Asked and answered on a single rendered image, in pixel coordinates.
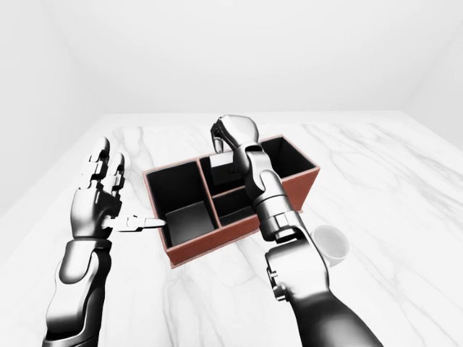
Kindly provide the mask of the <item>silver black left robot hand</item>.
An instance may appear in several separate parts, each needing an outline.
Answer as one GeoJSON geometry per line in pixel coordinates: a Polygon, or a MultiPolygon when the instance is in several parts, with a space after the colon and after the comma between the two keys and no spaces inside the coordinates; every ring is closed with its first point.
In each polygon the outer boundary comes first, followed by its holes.
{"type": "Polygon", "coordinates": [[[119,191],[124,186],[124,156],[110,157],[106,137],[97,140],[84,163],[70,212],[74,238],[106,239],[112,231],[138,232],[161,228],[166,221],[120,215],[122,201],[119,191]]]}

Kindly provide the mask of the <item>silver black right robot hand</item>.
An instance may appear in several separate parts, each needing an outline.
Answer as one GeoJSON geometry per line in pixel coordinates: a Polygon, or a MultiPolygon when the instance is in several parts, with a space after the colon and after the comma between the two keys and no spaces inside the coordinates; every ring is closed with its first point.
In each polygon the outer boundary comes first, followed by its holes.
{"type": "Polygon", "coordinates": [[[218,118],[211,127],[211,137],[216,153],[224,151],[224,143],[232,150],[242,145],[258,143],[258,128],[247,116],[225,115],[218,118]]]}

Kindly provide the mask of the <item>red-brown desk caddy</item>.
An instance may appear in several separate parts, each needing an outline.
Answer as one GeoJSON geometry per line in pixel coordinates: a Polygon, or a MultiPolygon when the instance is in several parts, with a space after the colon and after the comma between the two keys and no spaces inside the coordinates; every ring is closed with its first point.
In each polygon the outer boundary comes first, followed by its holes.
{"type": "MultiPolygon", "coordinates": [[[[301,210],[319,166],[285,136],[261,145],[295,210],[301,210]]],[[[259,220],[239,174],[217,184],[208,155],[143,173],[171,266],[177,267],[258,231],[259,220]]]]}

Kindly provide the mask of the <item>white mug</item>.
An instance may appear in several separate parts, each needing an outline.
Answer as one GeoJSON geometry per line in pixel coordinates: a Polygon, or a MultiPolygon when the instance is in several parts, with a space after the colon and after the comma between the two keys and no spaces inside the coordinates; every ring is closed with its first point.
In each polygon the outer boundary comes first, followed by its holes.
{"type": "Polygon", "coordinates": [[[351,244],[338,228],[330,225],[317,226],[311,236],[328,267],[340,264],[349,256],[351,244]]]}

